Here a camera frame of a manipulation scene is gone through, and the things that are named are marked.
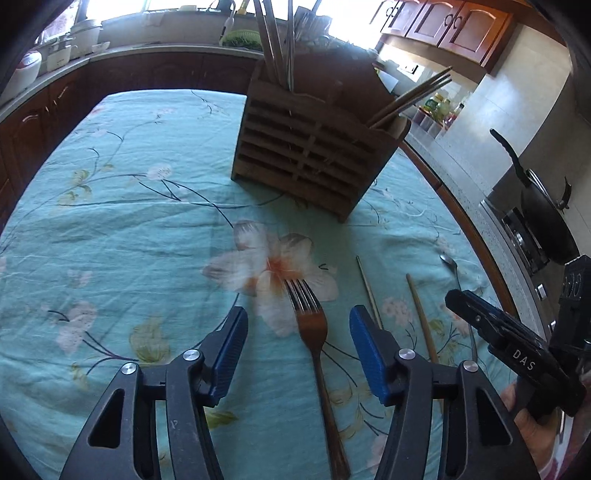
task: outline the fork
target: fork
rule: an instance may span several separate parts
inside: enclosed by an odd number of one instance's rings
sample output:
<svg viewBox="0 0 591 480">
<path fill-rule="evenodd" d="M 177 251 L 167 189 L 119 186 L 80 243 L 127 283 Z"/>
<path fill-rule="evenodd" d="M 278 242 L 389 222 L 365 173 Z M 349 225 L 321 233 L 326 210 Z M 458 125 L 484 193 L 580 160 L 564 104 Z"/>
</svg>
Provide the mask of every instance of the fork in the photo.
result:
<svg viewBox="0 0 591 480">
<path fill-rule="evenodd" d="M 320 397 L 324 432 L 326 434 L 326 447 L 330 460 L 330 476 L 332 480 L 346 480 L 351 476 L 351 470 L 345 455 L 345 449 L 340 441 L 339 430 L 330 406 L 329 394 L 328 390 L 326 390 L 320 363 L 320 352 L 329 330 L 326 315 L 324 315 L 320 302 L 305 280 L 284 280 L 284 282 L 295 311 L 300 337 L 312 355 L 316 387 Z"/>
</svg>

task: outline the white pot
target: white pot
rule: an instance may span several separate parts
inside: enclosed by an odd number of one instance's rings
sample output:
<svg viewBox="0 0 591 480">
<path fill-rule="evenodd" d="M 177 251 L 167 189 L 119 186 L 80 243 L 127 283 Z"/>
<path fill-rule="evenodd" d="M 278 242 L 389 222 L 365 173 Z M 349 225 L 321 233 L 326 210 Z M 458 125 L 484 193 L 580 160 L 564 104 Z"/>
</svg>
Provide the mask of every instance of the white pot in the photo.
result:
<svg viewBox="0 0 591 480">
<path fill-rule="evenodd" d="M 66 65 L 70 61 L 71 54 L 72 46 L 68 45 L 66 48 L 49 55 L 47 57 L 47 71 L 53 72 L 53 70 Z"/>
<path fill-rule="evenodd" d="M 77 47 L 72 48 L 72 58 L 79 59 L 84 55 L 92 53 L 92 46 L 99 42 L 100 25 L 97 27 L 87 28 L 77 32 L 71 32 L 74 36 L 74 43 Z"/>
</svg>

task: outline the blue floral tablecloth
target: blue floral tablecloth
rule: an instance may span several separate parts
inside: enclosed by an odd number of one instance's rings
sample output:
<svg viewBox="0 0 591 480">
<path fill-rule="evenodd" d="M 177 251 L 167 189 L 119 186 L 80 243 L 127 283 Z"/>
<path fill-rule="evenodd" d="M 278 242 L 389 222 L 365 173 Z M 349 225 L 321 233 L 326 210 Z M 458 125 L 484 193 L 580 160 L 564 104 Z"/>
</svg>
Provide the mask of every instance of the blue floral tablecloth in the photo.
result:
<svg viewBox="0 0 591 480">
<path fill-rule="evenodd" d="M 245 97 L 191 90 L 112 95 L 43 165 L 0 237 L 0 413 L 46 480 L 126 361 L 164 364 L 220 325 L 232 305 L 249 335 L 229 395 L 208 423 L 227 479 L 329 479 L 311 358 L 282 287 L 305 278 L 329 322 L 322 366 L 352 478 L 374 477 L 392 409 L 371 395 L 348 313 L 369 304 L 427 357 L 405 279 L 415 280 L 440 362 L 470 357 L 467 324 L 444 306 L 462 287 L 498 304 L 466 237 L 397 152 L 345 224 L 274 190 L 230 180 Z M 497 389 L 509 370 L 479 341 Z M 436 477 L 433 409 L 426 478 Z M 158 406 L 163 478 L 172 477 Z"/>
</svg>

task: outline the wooden chopstick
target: wooden chopstick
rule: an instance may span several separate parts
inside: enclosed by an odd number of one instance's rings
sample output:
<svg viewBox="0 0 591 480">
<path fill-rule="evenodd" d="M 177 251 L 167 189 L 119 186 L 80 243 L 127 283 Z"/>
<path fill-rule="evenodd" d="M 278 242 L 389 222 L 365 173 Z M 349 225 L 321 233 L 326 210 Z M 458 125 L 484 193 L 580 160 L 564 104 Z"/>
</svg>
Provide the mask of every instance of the wooden chopstick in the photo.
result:
<svg viewBox="0 0 591 480">
<path fill-rule="evenodd" d="M 379 128 L 379 127 L 381 127 L 383 124 L 386 124 L 392 118 L 394 118 L 397 115 L 399 115 L 401 112 L 404 112 L 408 107 L 410 107 L 412 104 L 414 104 L 415 102 L 417 102 L 421 98 L 424 98 L 424 97 L 426 97 L 428 95 L 431 95 L 433 92 L 438 91 L 439 89 L 445 87 L 445 85 L 447 85 L 448 83 L 451 83 L 451 82 L 452 82 L 452 79 L 449 78 L 447 80 L 442 81 L 441 83 L 436 83 L 435 85 L 431 85 L 419 97 L 412 98 L 412 99 L 408 100 L 406 103 L 403 103 L 402 105 L 400 105 L 399 107 L 397 107 L 396 110 L 394 110 L 393 112 L 389 113 L 388 115 L 386 115 L 382 119 L 380 119 L 377 122 L 375 122 L 370 128 Z"/>
<path fill-rule="evenodd" d="M 412 88 L 408 92 L 405 92 L 403 95 L 398 97 L 392 103 L 386 105 L 378 113 L 376 113 L 372 118 L 370 118 L 367 121 L 366 125 L 367 126 L 373 125 L 375 122 L 377 122 L 381 118 L 388 115 L 390 112 L 397 109 L 400 105 L 402 105 L 403 103 L 406 103 L 409 99 L 415 97 L 416 95 L 421 93 L 421 91 L 427 89 L 430 85 L 437 83 L 443 77 L 447 77 L 451 70 L 452 70 L 452 67 L 448 67 L 445 70 L 443 70 L 442 72 L 439 72 L 438 74 L 432 76 L 431 78 L 429 78 L 425 82 L 421 83 L 420 85 L 417 85 L 415 88 Z"/>
<path fill-rule="evenodd" d="M 296 34 L 294 32 L 294 1 L 287 0 L 287 86 L 294 92 L 294 56 L 296 54 Z"/>
<path fill-rule="evenodd" d="M 262 0 L 265 5 L 265 23 L 269 31 L 269 40 L 271 42 L 271 49 L 273 51 L 273 59 L 275 60 L 275 72 L 279 85 L 287 89 L 287 75 L 285 71 L 285 62 L 283 60 L 283 53 L 281 52 L 281 43 L 279 42 L 279 32 L 277 30 L 277 20 L 273 13 L 273 5 L 271 0 Z"/>
<path fill-rule="evenodd" d="M 267 31 L 267 24 L 262 13 L 261 1 L 254 0 L 256 22 L 259 27 L 259 34 L 261 35 L 262 54 L 265 57 L 265 65 L 267 66 L 267 75 L 271 83 L 277 83 L 277 75 L 275 74 L 275 60 L 273 59 L 273 50 L 271 42 L 269 41 L 269 32 Z"/>
<path fill-rule="evenodd" d="M 368 281 L 367 277 L 365 276 L 365 272 L 363 271 L 363 266 L 361 265 L 361 259 L 359 258 L 359 256 L 357 256 L 355 258 L 356 258 L 357 264 L 359 266 L 359 271 L 361 272 L 361 278 L 363 278 L 363 284 L 365 285 L 365 291 L 367 291 L 367 293 L 368 293 L 369 303 L 371 304 L 371 308 L 374 311 L 375 323 L 377 323 L 378 327 L 381 330 L 383 330 L 384 323 L 382 322 L 382 317 L 379 314 L 378 305 L 375 303 L 374 292 L 372 291 L 371 286 L 369 285 L 369 281 Z"/>
<path fill-rule="evenodd" d="M 437 348 L 435 347 L 435 342 L 433 341 L 433 335 L 431 335 L 431 329 L 429 328 L 427 316 L 423 310 L 421 299 L 418 296 L 417 288 L 414 285 L 413 278 L 410 276 L 410 273 L 407 273 L 407 282 L 408 288 L 410 288 L 410 293 L 413 294 L 414 306 L 417 308 L 418 319 L 421 322 L 421 329 L 423 330 L 423 336 L 425 338 L 425 343 L 427 344 L 429 358 L 431 359 L 432 364 L 438 364 L 439 357 L 437 356 Z M 441 407 L 441 413 L 443 413 L 443 400 L 441 398 L 439 399 L 439 406 Z"/>
</svg>

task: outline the metal screw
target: metal screw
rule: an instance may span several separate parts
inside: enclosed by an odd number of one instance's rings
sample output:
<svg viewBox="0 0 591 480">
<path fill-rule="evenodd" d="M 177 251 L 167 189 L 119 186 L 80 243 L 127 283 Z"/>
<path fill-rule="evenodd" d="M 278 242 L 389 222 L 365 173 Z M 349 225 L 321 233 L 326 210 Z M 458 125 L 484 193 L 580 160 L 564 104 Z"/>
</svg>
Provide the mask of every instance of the metal screw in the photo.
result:
<svg viewBox="0 0 591 480">
<path fill-rule="evenodd" d="M 471 373 L 478 372 L 478 364 L 473 360 L 466 360 L 464 362 L 464 369 Z"/>
<path fill-rule="evenodd" d="M 138 369 L 138 365 L 133 362 L 128 362 L 124 366 L 121 367 L 121 373 L 124 375 L 131 375 Z"/>
<path fill-rule="evenodd" d="M 400 358 L 404 358 L 405 360 L 412 360 L 417 356 L 417 354 L 414 352 L 414 350 L 411 350 L 410 348 L 401 348 L 398 352 L 398 356 Z"/>
<path fill-rule="evenodd" d="M 195 350 L 194 348 L 191 348 L 190 350 L 187 350 L 184 354 L 183 354 L 183 358 L 187 361 L 187 362 L 191 362 L 193 360 L 196 360 L 197 358 L 199 358 L 201 356 L 201 352 L 199 350 Z"/>
</svg>

